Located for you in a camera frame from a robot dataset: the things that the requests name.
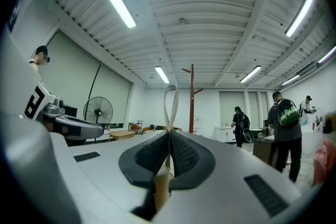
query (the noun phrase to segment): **ceiling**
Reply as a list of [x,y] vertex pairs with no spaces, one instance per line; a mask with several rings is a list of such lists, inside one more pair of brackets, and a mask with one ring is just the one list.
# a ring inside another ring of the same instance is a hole
[[[133,29],[108,0],[54,1],[147,87],[164,86],[155,66],[188,87],[182,68],[193,63],[196,87],[279,88],[335,43],[323,0],[291,37],[285,31],[303,0],[124,0]],[[256,65],[259,75],[239,83]]]

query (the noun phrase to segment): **wooden coat rack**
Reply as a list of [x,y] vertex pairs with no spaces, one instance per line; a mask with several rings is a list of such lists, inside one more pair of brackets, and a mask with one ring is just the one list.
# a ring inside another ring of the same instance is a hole
[[190,70],[182,68],[183,71],[190,73],[190,117],[189,117],[189,132],[194,133],[194,96],[198,92],[202,91],[203,88],[200,88],[197,91],[194,91],[194,64],[190,64]]

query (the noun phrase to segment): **standing fan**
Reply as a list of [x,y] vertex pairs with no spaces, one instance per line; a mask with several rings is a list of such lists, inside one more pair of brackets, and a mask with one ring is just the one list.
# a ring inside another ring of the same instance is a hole
[[84,119],[92,123],[110,123],[113,108],[109,100],[104,97],[93,97],[84,106]]

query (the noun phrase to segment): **floor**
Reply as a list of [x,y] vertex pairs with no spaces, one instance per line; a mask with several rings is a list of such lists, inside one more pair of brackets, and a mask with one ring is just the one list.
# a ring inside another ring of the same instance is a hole
[[[336,132],[332,132],[330,134],[324,134],[323,137],[329,138],[333,142],[334,146],[336,147]],[[242,148],[248,152],[251,152],[251,154],[253,152],[253,144],[244,143]],[[300,168],[297,181],[295,182],[295,185],[298,187],[298,189],[301,191],[302,194],[308,192],[313,183],[314,156],[315,156],[315,153],[312,153],[312,154],[302,153],[301,155],[301,168]],[[289,176],[289,169],[290,169],[290,164],[286,166],[286,168],[282,171],[282,173]]]

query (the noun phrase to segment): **black cap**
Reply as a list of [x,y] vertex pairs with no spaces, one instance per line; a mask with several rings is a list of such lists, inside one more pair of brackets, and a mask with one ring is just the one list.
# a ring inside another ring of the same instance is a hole
[[275,92],[272,94],[273,99],[274,99],[274,96],[276,96],[276,95],[281,95],[281,93],[280,93],[279,91],[275,91]]

